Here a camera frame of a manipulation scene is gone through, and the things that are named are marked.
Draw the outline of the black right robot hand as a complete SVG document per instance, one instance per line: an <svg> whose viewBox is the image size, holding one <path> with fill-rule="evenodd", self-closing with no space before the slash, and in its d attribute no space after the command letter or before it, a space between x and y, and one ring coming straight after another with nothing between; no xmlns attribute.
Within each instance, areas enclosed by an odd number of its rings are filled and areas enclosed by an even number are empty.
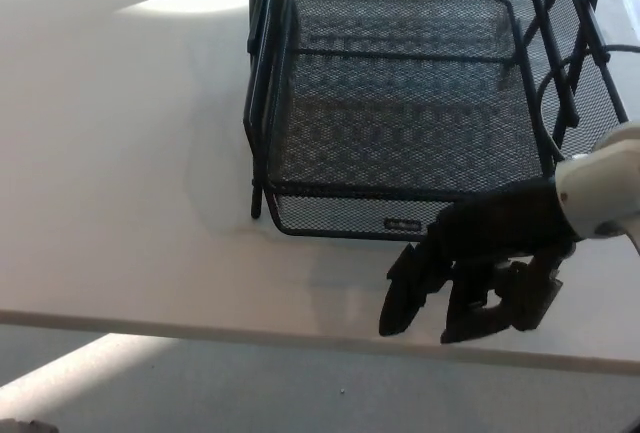
<svg viewBox="0 0 640 433"><path fill-rule="evenodd" d="M580 240L551 179L515 182L455 203L388 270L378 332L405 332L446 283L452 288L441 343L535 330L563 286L558 268Z"/></svg>

